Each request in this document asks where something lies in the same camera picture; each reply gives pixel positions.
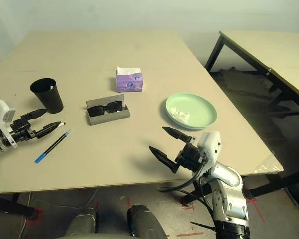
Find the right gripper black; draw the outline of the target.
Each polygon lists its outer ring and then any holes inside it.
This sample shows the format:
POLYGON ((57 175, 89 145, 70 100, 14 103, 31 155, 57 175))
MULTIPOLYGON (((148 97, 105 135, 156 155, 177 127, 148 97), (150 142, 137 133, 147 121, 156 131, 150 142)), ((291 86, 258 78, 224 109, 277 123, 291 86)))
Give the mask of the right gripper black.
POLYGON ((202 166, 205 166, 207 163, 207 156, 203 152, 199 152, 198 148, 192 145, 195 141, 194 137, 188 136, 176 129, 163 126, 163 130, 165 130, 170 136, 175 139, 179 139, 186 143, 183 150, 180 151, 178 156, 176 157, 176 163, 168 159, 167 155, 162 151, 149 146, 150 151, 153 155, 165 166, 167 166, 172 173, 176 173, 179 169, 179 166, 189 169, 190 171, 198 171, 202 166))

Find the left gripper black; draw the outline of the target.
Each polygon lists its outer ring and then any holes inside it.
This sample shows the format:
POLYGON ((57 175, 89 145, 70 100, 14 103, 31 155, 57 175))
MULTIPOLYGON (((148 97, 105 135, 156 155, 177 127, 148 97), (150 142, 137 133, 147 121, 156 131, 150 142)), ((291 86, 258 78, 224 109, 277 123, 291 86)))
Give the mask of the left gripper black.
POLYGON ((12 132, 10 133, 15 142, 28 141, 34 138, 41 139, 57 129, 61 122, 54 122, 43 127, 42 130, 35 133, 30 127, 28 120, 34 120, 41 117, 47 112, 47 109, 37 109, 22 115, 10 125, 12 132))

